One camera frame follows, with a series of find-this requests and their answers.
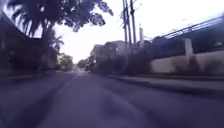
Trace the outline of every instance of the tree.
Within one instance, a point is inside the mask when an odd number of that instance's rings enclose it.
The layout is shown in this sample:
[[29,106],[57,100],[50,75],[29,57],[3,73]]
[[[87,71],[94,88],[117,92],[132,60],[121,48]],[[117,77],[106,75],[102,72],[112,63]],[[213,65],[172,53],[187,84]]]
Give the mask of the tree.
[[86,60],[84,60],[84,59],[80,60],[80,61],[78,62],[78,64],[77,64],[77,66],[78,66],[79,68],[85,68],[85,66],[86,66]]
[[59,55],[58,64],[60,66],[60,69],[63,71],[72,70],[74,66],[73,58],[70,55],[66,55],[65,53],[62,53]]
[[54,29],[48,32],[46,36],[46,40],[50,47],[52,47],[57,53],[59,53],[60,48],[64,45],[64,42],[61,40],[62,36],[56,36],[56,32]]
[[33,36],[41,25],[42,37],[55,23],[72,27],[75,32],[87,23],[104,25],[102,15],[93,12],[95,6],[113,15],[107,3],[102,0],[10,0],[8,3],[8,8],[15,10],[12,19],[19,18],[18,24],[22,23],[24,33]]

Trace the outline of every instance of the utility pole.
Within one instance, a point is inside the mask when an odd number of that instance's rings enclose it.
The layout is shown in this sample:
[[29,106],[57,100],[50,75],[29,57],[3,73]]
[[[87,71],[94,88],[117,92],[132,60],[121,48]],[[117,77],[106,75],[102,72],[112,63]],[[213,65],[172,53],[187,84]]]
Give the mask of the utility pole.
[[128,37],[129,37],[129,49],[132,49],[132,38],[131,38],[131,26],[130,26],[130,18],[129,18],[129,9],[128,9],[128,2],[125,0],[126,3],[126,15],[127,15],[127,24],[128,24]]
[[127,37],[127,16],[126,16],[126,3],[125,0],[123,0],[123,21],[124,21],[124,40],[125,40],[125,50],[128,49],[128,37]]
[[131,16],[132,16],[132,27],[133,27],[133,38],[134,38],[134,44],[137,43],[136,41],[136,30],[135,30],[135,10],[134,10],[134,6],[133,6],[133,0],[130,0],[130,6],[131,6]]

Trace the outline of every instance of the wall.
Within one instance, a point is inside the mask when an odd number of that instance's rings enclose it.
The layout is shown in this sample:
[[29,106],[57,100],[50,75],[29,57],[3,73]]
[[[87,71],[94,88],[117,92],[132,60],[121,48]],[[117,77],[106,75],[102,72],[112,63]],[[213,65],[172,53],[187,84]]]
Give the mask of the wall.
[[[224,51],[195,54],[195,57],[201,71],[204,71],[210,65],[214,68],[212,68],[211,74],[224,74]],[[174,73],[177,67],[186,69],[187,65],[188,61],[185,56],[155,59],[150,63],[152,73]]]

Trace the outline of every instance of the road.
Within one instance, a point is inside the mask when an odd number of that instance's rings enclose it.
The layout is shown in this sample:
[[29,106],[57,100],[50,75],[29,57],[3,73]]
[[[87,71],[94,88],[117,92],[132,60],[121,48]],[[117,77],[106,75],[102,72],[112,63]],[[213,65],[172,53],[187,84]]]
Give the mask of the road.
[[222,100],[90,74],[56,73],[4,92],[0,112],[6,128],[224,127]]

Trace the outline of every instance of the overcast sky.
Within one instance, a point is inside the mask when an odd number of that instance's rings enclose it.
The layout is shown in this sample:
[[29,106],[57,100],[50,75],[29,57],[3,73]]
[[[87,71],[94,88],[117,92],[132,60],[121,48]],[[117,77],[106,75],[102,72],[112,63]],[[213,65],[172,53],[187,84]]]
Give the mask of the overcast sky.
[[[61,52],[72,55],[74,62],[89,56],[94,44],[107,41],[124,40],[122,20],[122,0],[105,0],[114,12],[114,16],[103,14],[106,25],[103,27],[85,25],[74,33],[66,26],[56,26],[58,35],[63,36],[65,45]],[[137,0],[136,29],[139,39],[139,25],[144,35],[153,38],[204,20],[217,17],[224,12],[223,0]]]

